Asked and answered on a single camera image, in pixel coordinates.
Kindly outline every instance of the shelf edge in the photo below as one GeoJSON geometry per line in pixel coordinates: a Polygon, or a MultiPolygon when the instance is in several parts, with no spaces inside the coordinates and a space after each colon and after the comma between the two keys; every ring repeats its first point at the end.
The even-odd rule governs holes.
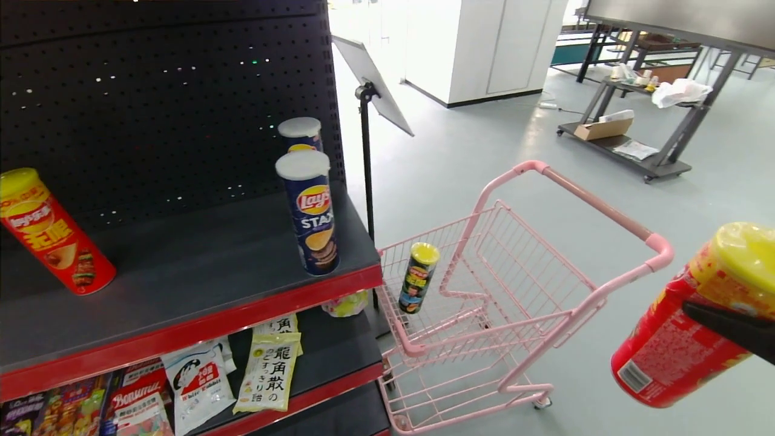
{"type": "Polygon", "coordinates": [[[0,374],[0,402],[104,374],[382,283],[379,264],[196,320],[0,374]]]}

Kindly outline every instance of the pink shopping cart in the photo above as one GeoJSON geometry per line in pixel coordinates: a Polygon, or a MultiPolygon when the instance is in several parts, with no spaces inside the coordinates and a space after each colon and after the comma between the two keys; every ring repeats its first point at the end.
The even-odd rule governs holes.
{"type": "Polygon", "coordinates": [[[383,354],[380,389],[394,429],[418,434],[509,407],[551,405],[549,383],[525,370],[558,348],[605,305],[608,294],[667,266],[660,235],[611,208],[547,164],[527,161],[490,182],[470,216],[386,247],[377,295],[396,346],[383,354]],[[595,286],[501,200],[493,189],[537,171],[592,205],[659,254],[595,286]],[[410,247],[441,254],[419,313],[398,309],[410,247]],[[438,371],[443,365],[444,371],[438,371]]]}

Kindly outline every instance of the white wall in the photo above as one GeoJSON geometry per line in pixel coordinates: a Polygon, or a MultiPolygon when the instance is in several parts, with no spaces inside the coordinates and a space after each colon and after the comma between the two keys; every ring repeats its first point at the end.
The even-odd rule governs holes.
{"type": "Polygon", "coordinates": [[[568,0],[463,0],[448,102],[541,89],[568,0]]]}
{"type": "Polygon", "coordinates": [[[407,7],[406,80],[434,97],[450,97],[460,3],[414,0],[407,7]]]}

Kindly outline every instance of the yellow snack bag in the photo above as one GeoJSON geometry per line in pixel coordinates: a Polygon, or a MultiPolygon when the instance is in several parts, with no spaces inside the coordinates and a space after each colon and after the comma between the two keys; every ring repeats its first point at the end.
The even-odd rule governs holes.
{"type": "MultiPolygon", "coordinates": [[[[253,326],[253,336],[274,336],[276,334],[298,332],[298,320],[295,313],[253,326]]],[[[301,342],[299,342],[298,355],[301,356],[303,354],[304,351],[301,349],[301,342]]]]}
{"type": "Polygon", "coordinates": [[[291,378],[298,356],[301,333],[256,334],[247,361],[245,378],[232,411],[288,410],[291,378]]]}

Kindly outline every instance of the yellow lid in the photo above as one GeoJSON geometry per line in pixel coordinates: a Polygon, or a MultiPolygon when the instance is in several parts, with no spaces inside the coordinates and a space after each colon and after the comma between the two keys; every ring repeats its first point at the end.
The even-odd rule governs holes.
{"type": "Polygon", "coordinates": [[[33,168],[17,168],[0,174],[0,197],[10,197],[38,182],[38,171],[33,168]]]}
{"type": "Polygon", "coordinates": [[[412,257],[425,265],[434,265],[441,258],[439,249],[425,242],[415,242],[412,245],[412,257]]]}
{"type": "Polygon", "coordinates": [[[725,224],[711,243],[729,272],[775,297],[775,229],[754,223],[725,224]]]}

